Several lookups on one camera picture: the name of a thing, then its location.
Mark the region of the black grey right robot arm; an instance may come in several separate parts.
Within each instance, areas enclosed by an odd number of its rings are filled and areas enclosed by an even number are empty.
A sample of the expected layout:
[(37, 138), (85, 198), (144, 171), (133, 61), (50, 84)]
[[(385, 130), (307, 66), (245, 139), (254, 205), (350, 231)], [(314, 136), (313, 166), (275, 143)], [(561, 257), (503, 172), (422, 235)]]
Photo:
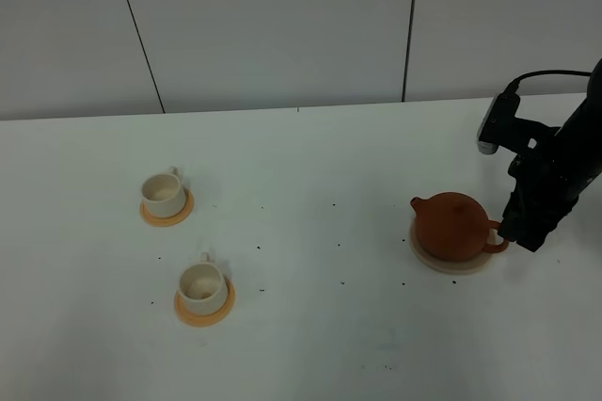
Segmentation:
[(498, 235), (535, 252), (601, 174), (601, 65), (589, 76), (585, 99), (560, 127), (517, 118), (515, 88), (501, 100), (492, 137), (515, 154), (508, 169), (515, 188)]

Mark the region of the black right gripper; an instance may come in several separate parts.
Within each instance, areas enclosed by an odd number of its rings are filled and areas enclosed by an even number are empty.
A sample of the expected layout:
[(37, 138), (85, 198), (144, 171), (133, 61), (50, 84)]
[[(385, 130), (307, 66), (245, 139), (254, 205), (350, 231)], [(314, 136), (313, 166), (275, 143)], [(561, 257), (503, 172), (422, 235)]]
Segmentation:
[(517, 156), (509, 173), (516, 184), (498, 235), (535, 252), (601, 173), (601, 93), (589, 92), (555, 136)]

